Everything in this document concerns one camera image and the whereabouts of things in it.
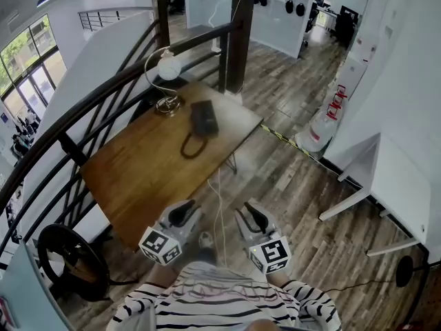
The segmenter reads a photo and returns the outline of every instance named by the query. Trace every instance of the wooden table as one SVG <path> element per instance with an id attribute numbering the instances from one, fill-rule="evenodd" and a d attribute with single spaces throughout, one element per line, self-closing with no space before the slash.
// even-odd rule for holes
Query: wooden table
<path id="1" fill-rule="evenodd" d="M 431 199 L 429 180 L 390 139 L 383 134 L 376 135 L 365 150 L 347 166 L 338 180 L 342 181 L 347 177 L 355 179 L 362 188 L 323 212 L 320 215 L 322 221 L 372 195 L 385 208 L 380 216 L 392 214 L 413 238 L 369 250 L 367 256 L 426 243 Z"/>
<path id="2" fill-rule="evenodd" d="M 179 94 L 186 103 L 173 117 L 149 110 L 81 168 L 96 202 L 133 250 L 162 211 L 205 184 L 262 121 L 251 110 L 201 83 L 189 83 Z M 185 159 L 180 149 L 191 130 L 190 104 L 206 100 L 213 103 L 218 136 L 209 140 L 198 157 Z M 194 153 L 200 145 L 192 137 L 186 153 Z"/>

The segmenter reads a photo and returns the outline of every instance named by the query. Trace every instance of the caution tape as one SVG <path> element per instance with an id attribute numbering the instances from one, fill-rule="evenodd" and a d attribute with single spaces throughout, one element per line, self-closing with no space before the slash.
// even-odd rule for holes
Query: caution tape
<path id="1" fill-rule="evenodd" d="M 302 152 L 305 153 L 308 157 L 311 157 L 312 159 L 315 159 L 315 158 L 313 158 L 313 157 L 309 154 L 308 151 L 305 151 L 305 150 L 303 150 L 302 148 L 300 148 L 294 140 L 290 140 L 290 139 L 288 139 L 286 136 L 283 136 L 282 134 L 279 134 L 277 131 L 274 131 L 274 130 L 268 128 L 266 125 L 261 124 L 260 127 L 261 127 L 262 129 L 264 129 L 265 131 L 268 131 L 270 134 L 273 134 L 273 135 L 277 136 L 279 140 L 282 140 L 282 141 L 284 141 L 284 142 L 286 142 L 286 143 L 289 143 L 291 146 L 297 148 L 299 151 L 302 151 Z"/>

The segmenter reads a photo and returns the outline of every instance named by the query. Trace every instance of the door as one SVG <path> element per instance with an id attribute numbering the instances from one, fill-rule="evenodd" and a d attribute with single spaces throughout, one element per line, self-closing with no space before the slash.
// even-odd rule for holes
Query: door
<path id="1" fill-rule="evenodd" d="M 38 118 L 42 119 L 46 107 L 39 98 L 37 91 L 35 90 L 34 86 L 31 84 L 29 79 L 23 81 L 20 84 L 19 89 L 21 93 L 23 93 L 23 96 L 25 97 L 28 104 L 31 106 L 34 113 L 38 116 Z"/>
<path id="2" fill-rule="evenodd" d="M 47 74 L 44 72 L 43 66 L 38 67 L 32 74 L 32 79 L 34 80 L 34 85 L 38 87 L 38 91 L 49 103 L 52 96 L 54 95 L 54 87 L 49 81 Z"/>

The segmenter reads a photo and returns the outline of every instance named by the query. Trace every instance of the shoe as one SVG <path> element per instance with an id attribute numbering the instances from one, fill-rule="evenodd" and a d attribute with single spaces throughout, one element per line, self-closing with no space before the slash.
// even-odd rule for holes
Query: shoe
<path id="1" fill-rule="evenodd" d="M 209 232 L 202 232 L 199 234 L 200 248 L 213 248 L 213 246 L 214 246 L 213 236 Z"/>

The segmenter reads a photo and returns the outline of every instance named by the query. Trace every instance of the ceiling light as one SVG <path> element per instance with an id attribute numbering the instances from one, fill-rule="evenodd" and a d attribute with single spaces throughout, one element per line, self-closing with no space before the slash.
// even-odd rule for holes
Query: ceiling light
<path id="1" fill-rule="evenodd" d="M 37 3 L 37 7 L 39 8 L 41 5 L 47 3 L 49 0 L 39 0 L 39 2 Z"/>

